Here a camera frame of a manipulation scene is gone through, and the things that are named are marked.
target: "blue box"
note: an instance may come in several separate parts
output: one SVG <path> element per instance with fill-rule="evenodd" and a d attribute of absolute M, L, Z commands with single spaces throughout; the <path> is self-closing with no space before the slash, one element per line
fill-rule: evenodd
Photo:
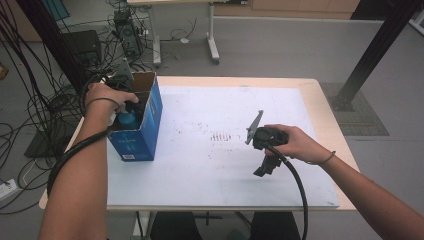
<path fill-rule="evenodd" d="M 109 140 L 123 161 L 153 161 L 155 158 L 160 119 L 162 115 L 162 99 L 156 73 L 133 73 L 134 93 L 145 95 L 146 104 L 142 104 L 144 114 L 140 115 L 140 127 L 135 130 L 114 130 Z M 112 129 L 119 129 L 119 121 L 115 119 Z"/>

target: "right hand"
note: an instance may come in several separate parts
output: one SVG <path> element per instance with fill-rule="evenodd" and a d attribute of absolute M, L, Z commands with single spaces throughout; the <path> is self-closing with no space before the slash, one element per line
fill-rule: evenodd
<path fill-rule="evenodd" d="M 287 144 L 274 146 L 275 149 L 285 156 L 312 164 L 320 164 L 331 155 L 328 149 L 321 146 L 298 127 L 281 124 L 265 125 L 265 127 L 275 128 L 289 135 L 289 142 Z M 269 150 L 265 150 L 265 154 L 274 155 Z"/>

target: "wrist bracelet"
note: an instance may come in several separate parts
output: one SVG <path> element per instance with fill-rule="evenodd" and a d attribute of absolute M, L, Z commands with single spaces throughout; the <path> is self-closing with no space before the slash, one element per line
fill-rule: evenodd
<path fill-rule="evenodd" d="M 320 163 L 311 163 L 311 162 L 306 162 L 307 164 L 310 165 L 318 165 L 318 166 L 322 166 L 324 165 L 326 162 L 330 161 L 330 159 L 332 159 L 334 156 L 336 155 L 336 151 L 332 151 L 330 157 L 328 157 L 327 159 L 325 159 L 324 161 L 320 162 Z"/>
<path fill-rule="evenodd" d="M 116 104 L 117 108 L 121 107 L 117 101 L 115 101 L 111 98 L 95 98 L 85 105 L 85 109 L 87 110 L 88 107 L 90 106 L 90 104 L 92 104 L 93 102 L 98 101 L 98 100 L 108 100 L 108 101 L 114 102 Z"/>

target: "blue object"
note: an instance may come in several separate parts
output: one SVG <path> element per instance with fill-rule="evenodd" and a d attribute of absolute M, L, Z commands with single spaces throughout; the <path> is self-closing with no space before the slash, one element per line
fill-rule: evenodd
<path fill-rule="evenodd" d="M 108 137 L 123 161 L 153 161 L 163 108 L 159 85 L 154 72 L 133 76 L 135 93 L 150 91 L 143 118 L 136 129 L 112 131 Z"/>
<path fill-rule="evenodd" d="M 118 120 L 124 130 L 136 130 L 140 127 L 134 111 L 129 113 L 120 112 L 118 114 Z"/>
<path fill-rule="evenodd" d="M 43 0 L 47 11 L 53 16 L 54 20 L 58 21 L 69 17 L 69 13 L 61 0 Z"/>

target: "power strip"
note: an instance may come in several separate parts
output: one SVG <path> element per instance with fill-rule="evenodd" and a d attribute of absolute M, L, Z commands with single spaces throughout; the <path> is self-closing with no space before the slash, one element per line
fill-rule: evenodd
<path fill-rule="evenodd" d="M 3 201 L 8 196 L 19 191 L 18 187 L 16 186 L 15 180 L 10 179 L 9 181 L 7 181 L 7 183 L 9 185 L 6 185 L 6 183 L 3 183 L 2 185 L 0 185 L 0 201 Z"/>

